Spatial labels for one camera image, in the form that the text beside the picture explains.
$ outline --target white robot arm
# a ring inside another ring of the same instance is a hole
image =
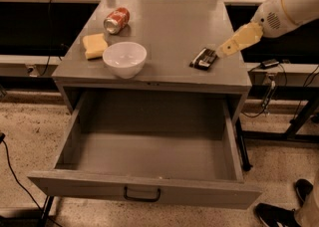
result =
[[[233,36],[216,49],[218,57],[230,56],[258,43],[262,36],[276,38],[319,18],[319,0],[266,0]]]

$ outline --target yellow sponge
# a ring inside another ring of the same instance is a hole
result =
[[[108,43],[104,40],[103,33],[84,36],[83,45],[86,49],[86,58],[88,60],[102,57],[103,52],[108,48]]]

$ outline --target soda can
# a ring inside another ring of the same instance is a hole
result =
[[[119,33],[130,20],[130,12],[124,7],[117,8],[104,20],[104,28],[110,34]]]

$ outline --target speckled floor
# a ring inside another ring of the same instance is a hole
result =
[[[295,107],[275,106],[273,113],[253,119],[242,116],[242,127],[283,131]],[[12,167],[41,205],[45,195],[26,175],[33,169],[51,166],[69,118],[62,98],[56,93],[9,92],[0,103],[0,131],[6,134]],[[318,127],[319,124],[309,121],[302,132],[318,134]],[[246,143],[253,168],[244,173],[245,182],[257,185],[263,192],[247,210],[61,198],[55,200],[52,217],[64,227],[258,227],[261,224],[253,214],[258,202],[298,208],[293,182],[298,178],[313,180],[319,166],[319,144],[265,140],[247,140]],[[34,208],[33,201],[9,171],[3,144],[0,145],[0,176],[0,212],[16,207]],[[29,227],[36,226],[36,221],[0,219],[0,226]],[[47,226],[56,225],[48,222]]]

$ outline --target cabinet leg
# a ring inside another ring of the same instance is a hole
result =
[[[236,133],[237,133],[237,143],[242,159],[242,169],[245,171],[249,171],[252,167],[252,165],[249,162],[249,157],[247,153],[246,143],[243,137],[243,131],[241,128],[240,119],[238,118],[236,122]]]
[[[39,222],[37,224],[37,227],[45,227],[48,217],[49,217],[49,213],[52,207],[52,203],[53,203],[53,199],[54,197],[48,196],[44,206],[43,206],[43,213],[41,215],[41,218],[39,219]]]
[[[288,138],[294,138],[300,127],[307,121],[307,119],[318,109],[319,97],[318,93],[308,101],[306,106],[299,113],[298,117],[291,123],[285,134]]]

